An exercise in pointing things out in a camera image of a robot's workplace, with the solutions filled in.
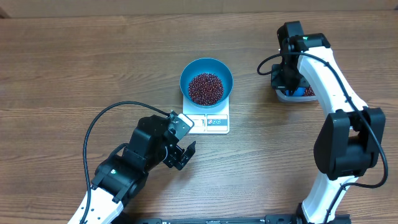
clear plastic container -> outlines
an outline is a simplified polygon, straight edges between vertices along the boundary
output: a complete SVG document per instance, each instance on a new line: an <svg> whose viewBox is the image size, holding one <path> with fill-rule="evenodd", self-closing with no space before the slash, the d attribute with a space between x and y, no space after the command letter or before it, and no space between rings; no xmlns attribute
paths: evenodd
<svg viewBox="0 0 398 224"><path fill-rule="evenodd" d="M275 90L278 100L283 103L302 103L318 100L317 96L286 96L280 90Z"/></svg>

white scale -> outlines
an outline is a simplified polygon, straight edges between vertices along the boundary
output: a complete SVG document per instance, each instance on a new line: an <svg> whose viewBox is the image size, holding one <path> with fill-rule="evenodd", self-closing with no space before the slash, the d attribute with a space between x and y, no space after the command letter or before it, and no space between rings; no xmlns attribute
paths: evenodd
<svg viewBox="0 0 398 224"><path fill-rule="evenodd" d="M183 97L182 113L194 122L190 134L229 133L229 97L214 108L197 107Z"/></svg>

bowl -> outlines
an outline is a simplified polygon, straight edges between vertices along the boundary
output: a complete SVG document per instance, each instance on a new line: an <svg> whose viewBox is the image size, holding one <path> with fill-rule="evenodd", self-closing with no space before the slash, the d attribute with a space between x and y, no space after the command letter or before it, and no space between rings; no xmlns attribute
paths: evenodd
<svg viewBox="0 0 398 224"><path fill-rule="evenodd" d="M193 78L202 73L211 73L216 75L221 80L224 87L223 97L221 97L217 103L210 106L203 106L194 103L188 94L189 83L193 80ZM223 62L213 58L199 58L189 63L184 68L180 78L180 88L182 94L192 104L200 108L213 108L221 104L225 99L227 99L229 94L231 94L233 85L234 79L232 77L231 71Z"/></svg>

plastic container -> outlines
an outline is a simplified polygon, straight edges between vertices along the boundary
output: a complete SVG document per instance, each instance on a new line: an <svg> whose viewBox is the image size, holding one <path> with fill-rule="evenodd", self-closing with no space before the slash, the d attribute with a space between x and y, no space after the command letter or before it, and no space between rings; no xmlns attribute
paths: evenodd
<svg viewBox="0 0 398 224"><path fill-rule="evenodd" d="M286 96L280 90L275 90L278 100L283 103L303 103L318 100L317 96Z"/></svg>
<svg viewBox="0 0 398 224"><path fill-rule="evenodd" d="M193 78L205 72L216 75L221 80L224 87L223 97L216 104L210 106L203 106L194 103L188 94L189 83L193 80ZM233 85L234 79L232 77L231 71L223 62L213 58L199 58L189 63L189 65L185 67L180 78L180 88L182 94L192 104L200 108L214 108L220 105L229 97L229 94L231 94Z"/></svg>

wooden table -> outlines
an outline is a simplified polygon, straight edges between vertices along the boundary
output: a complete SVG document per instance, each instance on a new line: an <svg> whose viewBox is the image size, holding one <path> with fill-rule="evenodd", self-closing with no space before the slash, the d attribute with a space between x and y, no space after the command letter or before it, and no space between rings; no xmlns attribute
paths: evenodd
<svg viewBox="0 0 398 224"><path fill-rule="evenodd" d="M231 132L185 137L181 146L197 141L188 166L157 166L124 211L160 218L293 213L318 172L312 149L322 109L279 103L270 77L256 68L278 52L276 30L296 20L305 33L326 35L357 94L387 116L387 184L351 188L338 213L354 223L396 223L397 11L0 20L0 223L66 223L86 191L81 147L95 115L122 100L181 112L180 74L201 57L218 58L233 73ZM99 120L88 144L91 177L138 119L152 114L122 106ZM379 161L359 181L381 177Z"/></svg>

